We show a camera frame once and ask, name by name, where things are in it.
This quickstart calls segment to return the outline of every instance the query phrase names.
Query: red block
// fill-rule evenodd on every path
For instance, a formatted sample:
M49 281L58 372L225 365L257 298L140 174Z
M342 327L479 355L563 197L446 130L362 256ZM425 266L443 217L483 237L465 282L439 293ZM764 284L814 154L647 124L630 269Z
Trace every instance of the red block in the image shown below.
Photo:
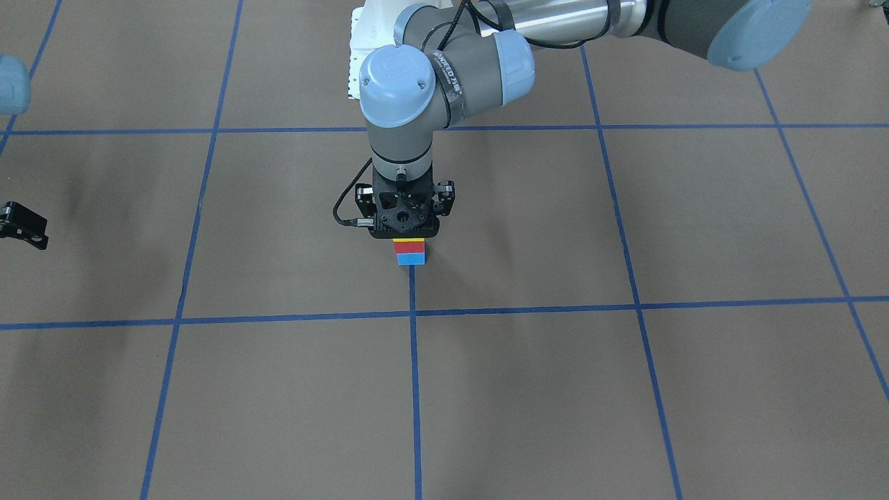
M396 254L423 254L426 252L425 241L395 241L392 245L395 246Z

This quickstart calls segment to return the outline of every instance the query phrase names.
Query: brown floor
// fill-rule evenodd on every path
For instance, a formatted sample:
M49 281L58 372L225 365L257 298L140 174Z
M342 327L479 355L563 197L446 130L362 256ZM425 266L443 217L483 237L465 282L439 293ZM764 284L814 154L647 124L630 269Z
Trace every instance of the brown floor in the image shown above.
M813 3L536 52L410 270L330 217L356 0L0 0L0 498L889 497L889 27Z

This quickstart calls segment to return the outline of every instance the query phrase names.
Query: black clamp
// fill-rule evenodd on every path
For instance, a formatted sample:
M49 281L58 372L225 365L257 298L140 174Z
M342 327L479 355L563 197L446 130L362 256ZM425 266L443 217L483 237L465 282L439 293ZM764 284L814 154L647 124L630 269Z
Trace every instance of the black clamp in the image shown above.
M398 188L373 171L373 184L355 185L355 203L361 211L357 227L367 228L371 236L387 238L433 238L438 233L438 217L451 214L456 194L453 181L432 183L430 167L419 179Z
M15 238L38 250L46 250L46 219L25 206L11 201L0 208L0 239Z

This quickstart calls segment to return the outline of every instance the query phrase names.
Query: stacked blocks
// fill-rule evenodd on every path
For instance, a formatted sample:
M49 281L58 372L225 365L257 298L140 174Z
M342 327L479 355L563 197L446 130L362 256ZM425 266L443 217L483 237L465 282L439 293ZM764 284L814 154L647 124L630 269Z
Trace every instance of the stacked blocks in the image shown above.
M421 266L426 263L425 238L396 238L392 240L399 266Z

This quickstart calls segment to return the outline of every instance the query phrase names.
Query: blue block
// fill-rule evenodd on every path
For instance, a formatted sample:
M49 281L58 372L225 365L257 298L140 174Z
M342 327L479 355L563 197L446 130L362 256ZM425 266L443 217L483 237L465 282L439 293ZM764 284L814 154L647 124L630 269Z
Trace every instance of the blue block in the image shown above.
M421 266L426 263L426 254L398 254L399 266Z
M0 115L20 115L31 104L31 80L25 64L0 54Z

